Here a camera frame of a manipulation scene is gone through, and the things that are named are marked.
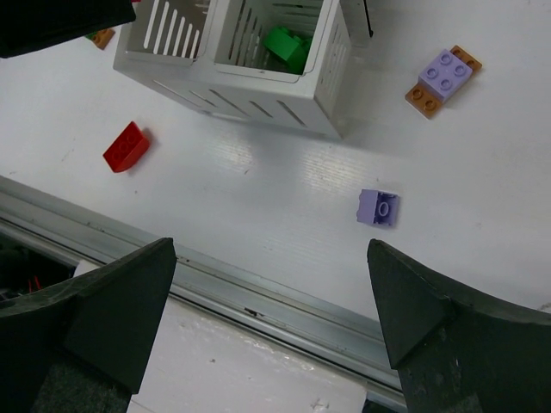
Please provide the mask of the purple hollow lego brick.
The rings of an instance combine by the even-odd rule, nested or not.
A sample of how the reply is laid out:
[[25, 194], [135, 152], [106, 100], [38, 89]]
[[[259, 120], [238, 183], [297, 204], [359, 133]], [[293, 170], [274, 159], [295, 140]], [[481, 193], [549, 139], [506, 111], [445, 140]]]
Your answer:
[[358, 200], [357, 222], [365, 225], [395, 226], [400, 201], [398, 195], [376, 189], [363, 189]]

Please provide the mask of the green lego brick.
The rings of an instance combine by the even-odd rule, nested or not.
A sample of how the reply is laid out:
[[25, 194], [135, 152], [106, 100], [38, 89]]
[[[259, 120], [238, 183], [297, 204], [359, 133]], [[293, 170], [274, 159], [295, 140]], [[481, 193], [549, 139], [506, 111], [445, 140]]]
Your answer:
[[301, 37], [288, 28], [275, 27], [264, 38], [263, 46], [288, 72], [301, 75], [312, 42], [312, 37]]

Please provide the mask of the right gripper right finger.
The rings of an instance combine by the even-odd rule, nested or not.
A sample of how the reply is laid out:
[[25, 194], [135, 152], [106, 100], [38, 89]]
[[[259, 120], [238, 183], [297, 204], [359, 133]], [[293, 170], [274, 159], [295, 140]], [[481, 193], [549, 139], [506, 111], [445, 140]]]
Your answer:
[[550, 316], [495, 298], [373, 239], [368, 270], [410, 412], [548, 412]]

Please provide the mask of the red rectangular lego brick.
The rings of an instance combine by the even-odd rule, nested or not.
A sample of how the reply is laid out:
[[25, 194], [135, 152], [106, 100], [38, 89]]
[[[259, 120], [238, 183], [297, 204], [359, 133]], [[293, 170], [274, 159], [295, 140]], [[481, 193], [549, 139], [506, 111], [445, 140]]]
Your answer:
[[125, 172], [145, 155], [150, 145], [150, 140], [131, 121], [103, 153], [103, 158], [114, 173]]

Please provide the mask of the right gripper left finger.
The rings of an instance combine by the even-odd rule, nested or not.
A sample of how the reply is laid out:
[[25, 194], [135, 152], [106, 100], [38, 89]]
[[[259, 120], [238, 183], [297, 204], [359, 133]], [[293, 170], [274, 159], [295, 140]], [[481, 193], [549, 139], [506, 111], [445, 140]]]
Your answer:
[[139, 392], [176, 269], [163, 237], [1, 302], [3, 412], [125, 412]]

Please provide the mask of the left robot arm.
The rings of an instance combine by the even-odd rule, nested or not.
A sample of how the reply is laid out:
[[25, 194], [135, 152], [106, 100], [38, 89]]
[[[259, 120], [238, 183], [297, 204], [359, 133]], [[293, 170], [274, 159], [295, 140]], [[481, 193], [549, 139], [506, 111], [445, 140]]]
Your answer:
[[1, 57], [36, 52], [135, 19], [131, 0], [3, 0]]

